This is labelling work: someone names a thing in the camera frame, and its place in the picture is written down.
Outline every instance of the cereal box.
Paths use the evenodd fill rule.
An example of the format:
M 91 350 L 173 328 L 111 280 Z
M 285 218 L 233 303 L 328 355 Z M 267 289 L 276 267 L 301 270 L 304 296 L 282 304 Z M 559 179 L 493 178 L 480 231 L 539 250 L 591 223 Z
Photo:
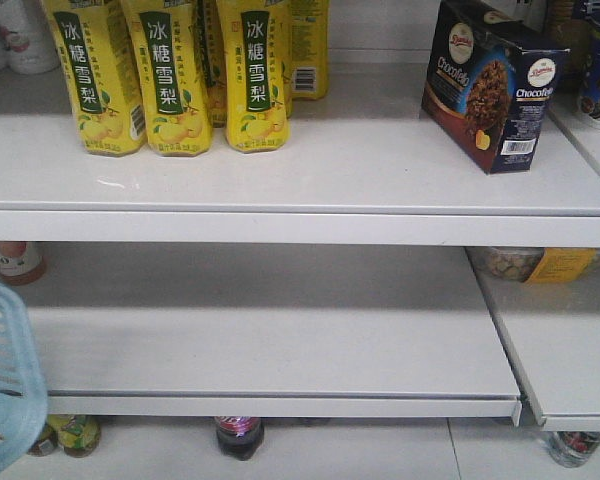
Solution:
M 443 0 L 422 107 L 486 173 L 528 170 L 568 53 L 479 0 Z

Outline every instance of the plastic basket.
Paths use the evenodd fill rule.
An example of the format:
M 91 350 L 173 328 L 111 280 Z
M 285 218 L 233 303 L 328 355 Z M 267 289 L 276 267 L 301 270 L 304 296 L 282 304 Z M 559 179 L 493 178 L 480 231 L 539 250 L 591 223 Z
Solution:
M 47 416 L 47 390 L 20 297 L 0 284 L 0 472 L 33 445 Z

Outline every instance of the shelf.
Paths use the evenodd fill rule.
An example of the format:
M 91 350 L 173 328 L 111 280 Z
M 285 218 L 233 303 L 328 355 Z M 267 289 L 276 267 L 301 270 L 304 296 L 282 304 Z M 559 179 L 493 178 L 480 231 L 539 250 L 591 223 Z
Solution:
M 489 419 L 449 421 L 462 480 L 591 480 L 600 478 L 600 447 L 578 468 L 558 465 L 544 443 L 547 432 Z
M 600 175 L 600 129 L 580 121 L 576 115 L 576 96 L 559 95 L 551 107 L 552 118 L 580 154 Z
M 104 424 L 98 449 L 83 459 L 56 451 L 25 456 L 0 475 L 23 478 L 222 478 L 226 480 L 459 480 L 444 420 L 331 420 L 305 427 L 270 419 L 248 462 L 223 456 L 210 419 L 119 417 Z
M 530 172 L 487 176 L 421 113 L 425 65 L 332 67 L 281 150 L 218 130 L 196 158 L 88 155 L 59 70 L 0 72 L 0 239 L 600 247 L 600 178 L 551 121 Z
M 511 417 L 457 247 L 45 244 L 17 289 L 56 413 Z
M 554 285 L 479 279 L 538 424 L 600 431 L 600 273 Z

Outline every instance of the yellow packaging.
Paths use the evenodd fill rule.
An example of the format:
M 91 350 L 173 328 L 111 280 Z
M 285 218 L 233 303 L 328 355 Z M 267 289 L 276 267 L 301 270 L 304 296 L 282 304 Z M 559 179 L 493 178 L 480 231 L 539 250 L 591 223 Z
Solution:
M 197 53 L 191 0 L 122 0 L 136 54 L 151 148 L 193 156 L 211 146 L 213 128 Z
M 329 89 L 329 0 L 291 0 L 293 98 L 317 100 Z
M 214 127 L 224 127 L 227 123 L 227 71 L 218 7 L 215 0 L 197 2 L 198 43 L 209 95 L 211 123 Z
M 146 141 L 145 123 L 119 1 L 43 0 L 43 5 L 85 148 L 100 155 L 135 152 Z
M 282 62 L 289 0 L 218 0 L 227 67 L 229 144 L 275 150 L 289 138 Z
M 595 254 L 595 248 L 545 248 L 542 260 L 526 283 L 573 282 L 582 275 Z

